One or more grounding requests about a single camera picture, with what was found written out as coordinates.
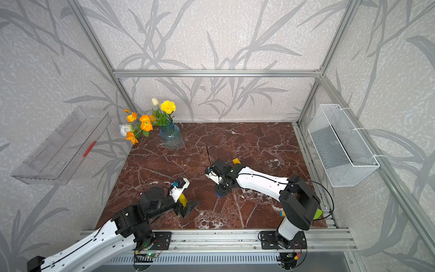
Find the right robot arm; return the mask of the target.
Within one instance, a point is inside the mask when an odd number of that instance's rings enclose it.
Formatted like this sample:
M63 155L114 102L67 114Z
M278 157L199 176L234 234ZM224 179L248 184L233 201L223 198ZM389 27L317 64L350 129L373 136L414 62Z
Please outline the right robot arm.
M240 163L229 165L216 160L205 170L216 183L215 191L225 197L233 187L249 189L277 200L284 219L274 233L273 243L281 248L303 245L303 231L308 231L314 220L322 215L320 199L307 182L298 175L276 177L251 169Z

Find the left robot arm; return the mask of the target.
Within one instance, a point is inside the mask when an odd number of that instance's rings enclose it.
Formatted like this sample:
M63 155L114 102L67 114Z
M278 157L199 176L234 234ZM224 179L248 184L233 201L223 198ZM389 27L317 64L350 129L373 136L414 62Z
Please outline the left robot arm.
M152 231L151 219L173 211L187 217L199 201L188 202L183 195L186 186L151 187L140 196L137 204L117 212L94 233L53 256L36 256L27 263L29 272L87 272L126 251L142 251L155 244L165 244Z

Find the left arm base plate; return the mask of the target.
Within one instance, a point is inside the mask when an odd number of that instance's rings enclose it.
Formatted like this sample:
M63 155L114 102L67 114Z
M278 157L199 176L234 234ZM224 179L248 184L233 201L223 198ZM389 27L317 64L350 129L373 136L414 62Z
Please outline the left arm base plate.
M137 242L136 251L142 250L168 250L172 232L150 232L142 240Z

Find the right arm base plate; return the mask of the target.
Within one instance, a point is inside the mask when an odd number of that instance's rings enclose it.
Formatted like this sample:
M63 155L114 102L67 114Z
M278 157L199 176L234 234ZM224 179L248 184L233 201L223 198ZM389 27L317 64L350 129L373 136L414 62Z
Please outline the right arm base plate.
M277 231L261 231L258 234L258 240L261 242L262 249L307 249L307 239L304 231L296 233L293 239L288 240Z

